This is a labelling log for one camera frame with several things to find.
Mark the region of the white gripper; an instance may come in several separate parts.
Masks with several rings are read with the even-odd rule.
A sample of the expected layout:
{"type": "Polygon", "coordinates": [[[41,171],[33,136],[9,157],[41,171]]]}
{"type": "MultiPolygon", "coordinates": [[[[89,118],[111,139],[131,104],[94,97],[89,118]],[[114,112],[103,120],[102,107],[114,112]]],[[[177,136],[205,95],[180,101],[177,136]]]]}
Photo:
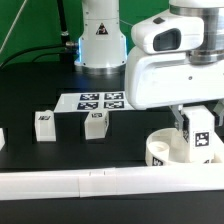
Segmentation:
{"type": "Polygon", "coordinates": [[[219,100],[215,125],[224,124],[224,60],[192,65],[185,53],[148,55],[134,47],[127,58],[125,94],[137,110],[170,106],[174,126],[183,129],[181,104],[219,100]]]}

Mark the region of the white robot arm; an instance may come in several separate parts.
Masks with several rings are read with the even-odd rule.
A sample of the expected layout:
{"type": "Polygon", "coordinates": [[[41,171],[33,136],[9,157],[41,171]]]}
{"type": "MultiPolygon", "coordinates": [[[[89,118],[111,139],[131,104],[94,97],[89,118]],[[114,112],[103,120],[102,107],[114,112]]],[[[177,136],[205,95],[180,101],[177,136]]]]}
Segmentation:
{"type": "Polygon", "coordinates": [[[131,51],[115,6],[82,4],[77,67],[98,74],[123,66],[128,102],[137,110],[169,106],[179,123],[181,105],[216,101],[216,124],[224,124],[224,0],[169,0],[167,10],[132,27],[131,51]]]}

